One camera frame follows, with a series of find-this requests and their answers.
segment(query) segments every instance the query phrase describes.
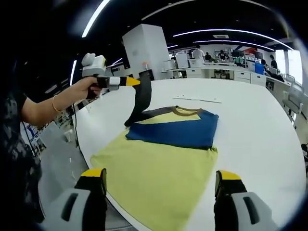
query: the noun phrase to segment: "ceiling light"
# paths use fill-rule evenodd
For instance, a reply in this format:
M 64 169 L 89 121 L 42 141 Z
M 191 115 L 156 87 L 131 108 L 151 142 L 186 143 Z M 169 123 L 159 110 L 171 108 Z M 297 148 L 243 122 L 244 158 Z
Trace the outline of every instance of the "ceiling light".
M 73 62 L 72 73 L 71 73 L 71 80 L 69 81 L 69 85 L 70 86 L 72 85 L 72 82 L 73 82 L 73 76 L 74 76 L 74 71 L 75 71 L 75 67 L 76 67 L 76 62 L 77 62 L 77 60 L 75 60 Z
M 196 41 L 194 43 L 201 43 L 201 42 L 238 42 L 238 43 L 249 44 L 249 45 L 253 45 L 253 46 L 257 46 L 257 47 L 266 48 L 266 49 L 269 49 L 271 51 L 275 51 L 272 48 L 265 47 L 265 46 L 262 46 L 262 45 L 258 45 L 258 44 L 254 44 L 254 43 L 250 43 L 250 42 L 233 41 L 233 40 L 205 40 L 205 41 Z
M 100 12 L 105 8 L 105 6 L 110 2 L 110 0 L 103 0 L 101 2 L 101 4 L 97 7 L 96 11 L 94 12 L 94 14 L 92 15 L 92 17 L 90 18 L 83 34 L 82 37 L 84 38 L 85 36 L 87 36 L 88 32 L 90 31 L 93 23 L 95 22 L 96 18 L 98 17 L 98 15 L 100 14 Z
M 115 62 L 112 64 L 112 66 L 115 65 L 115 64 L 117 64 L 118 62 L 120 62 L 122 59 L 123 59 L 123 58 L 120 58 L 118 61 L 115 61 Z
M 167 47 L 167 49 L 172 48 L 172 47 L 177 47 L 177 46 L 178 46 L 178 45 L 170 46 L 170 47 Z
M 181 35 L 187 35 L 187 34 L 193 34 L 193 33 L 199 33 L 199 32 L 208 32 L 208 31 L 232 31 L 232 32 L 242 32 L 242 33 L 247 33 L 247 34 L 252 34 L 252 35 L 258 35 L 267 39 L 271 39 L 277 43 L 280 43 L 281 45 L 284 45 L 285 47 L 287 47 L 290 50 L 294 50 L 292 47 L 289 47 L 288 45 L 284 44 L 283 42 L 280 42 L 277 39 L 271 38 L 269 36 L 266 35 L 262 35 L 259 33 L 255 33 L 255 32 L 251 32 L 251 31 L 246 31 L 246 30 L 234 30 L 234 29 L 207 29 L 207 30 L 195 30 L 195 31 L 190 31 L 190 32 L 186 32 L 186 33 L 181 33 L 181 34 L 177 34 L 174 35 L 173 37 L 177 37 L 177 36 L 181 36 Z

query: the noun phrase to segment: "white cabinet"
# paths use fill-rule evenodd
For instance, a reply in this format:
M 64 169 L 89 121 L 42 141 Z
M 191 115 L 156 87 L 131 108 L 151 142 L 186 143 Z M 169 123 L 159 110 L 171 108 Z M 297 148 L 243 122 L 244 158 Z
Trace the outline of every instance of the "white cabinet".
M 187 69 L 187 78 L 205 78 L 204 72 L 201 68 Z
M 235 71 L 234 72 L 234 80 L 235 81 L 250 83 L 250 79 L 251 79 L 251 77 L 250 77 L 249 72 L 241 72 L 241 71 Z
M 252 73 L 251 83 L 265 87 L 266 86 L 266 76 L 260 75 L 257 73 Z

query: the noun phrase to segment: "person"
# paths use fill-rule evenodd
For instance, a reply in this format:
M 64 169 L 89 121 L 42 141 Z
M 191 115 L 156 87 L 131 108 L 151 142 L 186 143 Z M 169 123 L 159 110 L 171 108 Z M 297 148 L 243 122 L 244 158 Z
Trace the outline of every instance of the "person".
M 208 52 L 207 52 L 206 56 L 205 56 L 205 60 L 210 61 L 211 59 L 212 59 L 211 55 L 209 55 Z
M 218 54 L 218 56 L 221 60 L 229 59 L 229 56 L 225 52 L 223 52 L 223 50 L 220 50 L 220 53 Z
M 204 61 L 205 54 L 204 54 L 203 50 L 200 49 L 200 45 L 196 46 L 196 49 L 194 50 L 194 52 L 192 54 L 193 54 L 192 56 L 195 59 L 202 59 L 202 61 Z
M 271 67 L 278 69 L 277 62 L 272 54 L 270 55 L 270 58 L 271 58 L 271 63 L 270 63 Z
M 21 91 L 12 76 L 6 75 L 2 79 L 0 91 L 2 207 L 5 211 L 5 221 L 11 227 L 34 225 L 43 219 L 38 197 L 40 160 L 33 156 L 30 147 L 22 139 L 20 123 L 25 121 L 34 126 L 45 125 L 73 103 L 85 99 L 89 89 L 99 95 L 101 89 L 95 84 L 97 84 L 96 78 L 86 77 L 53 98 L 35 103 Z

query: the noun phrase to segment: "desk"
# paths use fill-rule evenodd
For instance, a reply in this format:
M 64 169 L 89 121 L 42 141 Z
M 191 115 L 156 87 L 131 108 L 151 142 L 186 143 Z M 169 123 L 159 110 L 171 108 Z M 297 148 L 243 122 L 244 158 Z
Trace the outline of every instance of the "desk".
M 217 98 L 222 103 L 173 99 L 178 95 Z M 77 133 L 87 164 L 124 130 L 134 107 L 135 91 L 120 87 L 77 112 Z M 149 110 L 180 105 L 203 108 L 219 115 L 214 145 L 218 159 L 208 186 L 191 214 L 186 230 L 215 230 L 215 171 L 228 170 L 241 176 L 282 226 L 293 215 L 306 188 L 305 164 L 300 142 L 287 114 L 264 87 L 220 79 L 168 79 L 152 81 Z M 138 230 L 148 230 L 113 200 L 113 206 Z

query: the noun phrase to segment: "window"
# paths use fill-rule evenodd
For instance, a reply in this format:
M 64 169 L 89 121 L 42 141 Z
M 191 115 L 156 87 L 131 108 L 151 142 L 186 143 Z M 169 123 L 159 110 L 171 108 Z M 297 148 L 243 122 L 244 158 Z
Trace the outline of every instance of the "window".
M 284 51 L 276 50 L 275 53 L 276 53 L 276 62 L 277 62 L 278 69 L 280 70 L 281 73 L 286 74 Z
M 292 75 L 296 82 L 303 84 L 302 60 L 299 51 L 288 50 L 289 56 L 289 74 Z

